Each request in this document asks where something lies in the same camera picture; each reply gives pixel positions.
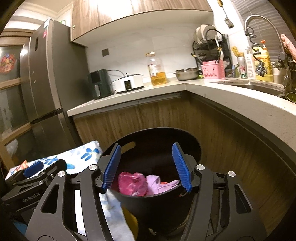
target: white bottle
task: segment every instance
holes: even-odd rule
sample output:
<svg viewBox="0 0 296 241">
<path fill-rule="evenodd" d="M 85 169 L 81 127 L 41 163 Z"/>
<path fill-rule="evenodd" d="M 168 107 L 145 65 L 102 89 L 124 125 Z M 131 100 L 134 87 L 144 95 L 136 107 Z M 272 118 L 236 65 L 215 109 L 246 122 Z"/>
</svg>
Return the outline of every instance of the white bottle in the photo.
<svg viewBox="0 0 296 241">
<path fill-rule="evenodd" d="M 247 63 L 247 76 L 248 79 L 250 80 L 255 80 L 256 79 L 256 73 L 255 73 L 255 62 L 254 62 L 254 57 L 253 57 L 253 51 L 251 50 L 250 47 L 246 49 L 246 63 Z"/>
</svg>

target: glass panel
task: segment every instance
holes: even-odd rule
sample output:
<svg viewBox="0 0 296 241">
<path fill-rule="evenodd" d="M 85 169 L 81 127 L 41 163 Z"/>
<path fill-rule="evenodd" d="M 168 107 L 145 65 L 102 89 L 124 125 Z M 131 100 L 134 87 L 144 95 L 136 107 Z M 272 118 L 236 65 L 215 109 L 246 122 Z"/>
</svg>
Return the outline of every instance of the glass panel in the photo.
<svg viewBox="0 0 296 241">
<path fill-rule="evenodd" d="M 20 77 L 22 46 L 0 47 L 0 82 Z"/>
<path fill-rule="evenodd" d="M 28 122 L 21 86 L 0 91 L 0 134 L 2 139 Z"/>
<path fill-rule="evenodd" d="M 32 130 L 21 135 L 6 146 L 8 153 L 16 164 L 21 164 L 24 160 L 33 161 L 41 158 L 37 148 L 36 139 Z"/>
</svg>

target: stainless steel basin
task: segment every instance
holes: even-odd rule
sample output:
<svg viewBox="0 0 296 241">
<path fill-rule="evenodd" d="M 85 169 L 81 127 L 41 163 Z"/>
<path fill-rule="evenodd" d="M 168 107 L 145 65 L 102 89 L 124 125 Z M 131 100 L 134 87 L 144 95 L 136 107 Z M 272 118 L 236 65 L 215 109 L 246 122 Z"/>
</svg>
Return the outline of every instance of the stainless steel basin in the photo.
<svg viewBox="0 0 296 241">
<path fill-rule="evenodd" d="M 270 95 L 274 95 L 277 97 L 284 97 L 285 96 L 285 89 L 274 86 L 272 84 L 262 84 L 262 83 L 257 83 L 257 82 L 252 82 L 252 81 L 244 81 L 244 82 L 225 82 L 221 83 L 224 85 L 233 85 L 237 87 L 242 87 L 246 89 L 251 89 L 251 90 L 256 90 L 260 92 L 264 92 Z"/>
</svg>

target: blue gripper pad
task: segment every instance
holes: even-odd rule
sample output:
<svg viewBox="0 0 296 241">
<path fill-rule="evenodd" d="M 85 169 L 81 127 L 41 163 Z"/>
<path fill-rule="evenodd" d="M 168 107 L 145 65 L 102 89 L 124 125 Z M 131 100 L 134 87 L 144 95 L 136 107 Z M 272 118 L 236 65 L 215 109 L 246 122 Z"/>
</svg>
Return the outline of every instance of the blue gripper pad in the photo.
<svg viewBox="0 0 296 241">
<path fill-rule="evenodd" d="M 184 160 L 183 151 L 178 143 L 173 144 L 172 153 L 181 184 L 187 192 L 191 192 L 191 174 Z"/>
<path fill-rule="evenodd" d="M 110 161 L 103 173 L 103 185 L 102 188 L 107 191 L 112 185 L 115 173 L 118 168 L 118 164 L 121 158 L 121 147 L 116 144 L 110 153 Z"/>
<path fill-rule="evenodd" d="M 35 175 L 37 172 L 41 171 L 44 167 L 44 164 L 42 161 L 38 161 L 34 163 L 32 166 L 26 168 L 24 170 L 24 177 L 29 178 Z"/>
</svg>

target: upper cabinet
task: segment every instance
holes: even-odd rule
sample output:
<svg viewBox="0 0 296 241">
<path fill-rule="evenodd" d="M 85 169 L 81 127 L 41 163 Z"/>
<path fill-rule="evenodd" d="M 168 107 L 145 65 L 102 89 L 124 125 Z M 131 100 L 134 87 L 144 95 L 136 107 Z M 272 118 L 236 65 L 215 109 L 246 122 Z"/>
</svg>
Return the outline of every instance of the upper cabinet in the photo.
<svg viewBox="0 0 296 241">
<path fill-rule="evenodd" d="M 213 21 L 207 0 L 74 0 L 71 40 L 88 46 L 137 27 L 204 20 Z"/>
</svg>

